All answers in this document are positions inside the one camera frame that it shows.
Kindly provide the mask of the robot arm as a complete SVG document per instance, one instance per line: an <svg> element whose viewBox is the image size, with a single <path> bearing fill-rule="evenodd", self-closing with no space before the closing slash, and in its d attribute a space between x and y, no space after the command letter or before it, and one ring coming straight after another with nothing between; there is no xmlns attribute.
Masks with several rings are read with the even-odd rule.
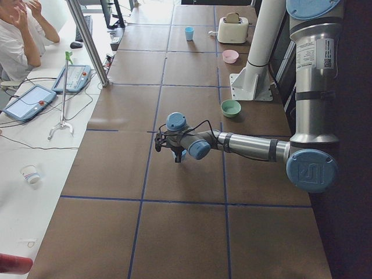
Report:
<svg viewBox="0 0 372 279"><path fill-rule="evenodd" d="M288 142L209 129L196 132L182 113L168 115L166 131L155 148L169 148L180 162L183 153L204 158L211 149L264 162L284 162L291 182L321 193L337 180L332 131L337 48L344 18L343 1L263 1L246 66L230 78L235 100L260 101L269 95L268 64L281 22L289 16L289 36L296 45L296 131Z"/></svg>

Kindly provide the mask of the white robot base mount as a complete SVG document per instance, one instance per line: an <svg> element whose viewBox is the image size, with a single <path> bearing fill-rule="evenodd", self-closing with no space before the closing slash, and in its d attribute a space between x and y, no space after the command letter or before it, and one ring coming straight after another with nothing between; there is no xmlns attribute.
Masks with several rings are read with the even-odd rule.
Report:
<svg viewBox="0 0 372 279"><path fill-rule="evenodd" d="M231 98L272 101L269 62L285 15L285 1L262 1L246 66L230 75Z"/></svg>

